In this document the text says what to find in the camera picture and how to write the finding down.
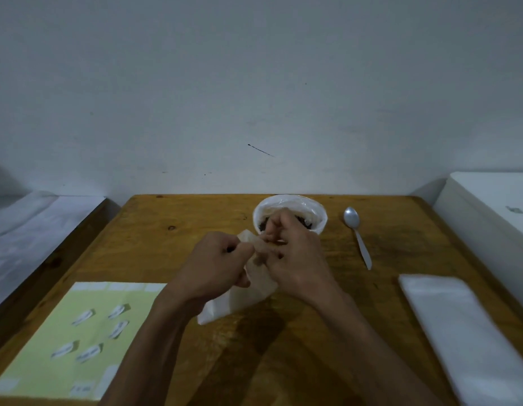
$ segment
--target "gray wall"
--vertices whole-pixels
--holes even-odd
[[[455,170],[523,170],[523,0],[0,0],[0,194],[407,194]]]

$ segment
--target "person's right hand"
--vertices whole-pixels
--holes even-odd
[[[267,253],[265,262],[271,277],[285,293],[317,306],[335,287],[339,290],[318,234],[306,229],[289,209],[279,209],[269,218],[261,238],[286,242],[276,249],[278,252]]]

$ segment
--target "white box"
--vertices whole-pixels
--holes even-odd
[[[523,173],[454,172],[433,208],[523,306]]]

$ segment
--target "person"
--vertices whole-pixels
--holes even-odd
[[[312,306],[353,354],[347,357],[346,366],[359,382],[367,404],[442,404],[339,287],[316,233],[308,231],[291,211],[280,209],[269,218],[261,237],[285,242],[262,256],[271,277],[282,291]],[[232,285],[248,286],[244,265],[253,254],[252,244],[240,242],[234,235],[205,235],[154,300],[100,405],[163,405],[186,324],[205,302]]]

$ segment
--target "spoon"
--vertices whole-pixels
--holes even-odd
[[[370,259],[369,251],[366,250],[366,246],[361,239],[360,233],[357,229],[360,226],[360,216],[357,214],[357,211],[352,207],[348,207],[344,210],[344,223],[349,228],[352,228],[356,233],[357,243],[360,244],[360,251],[363,260],[365,261],[366,268],[370,270],[373,267],[373,261]]]

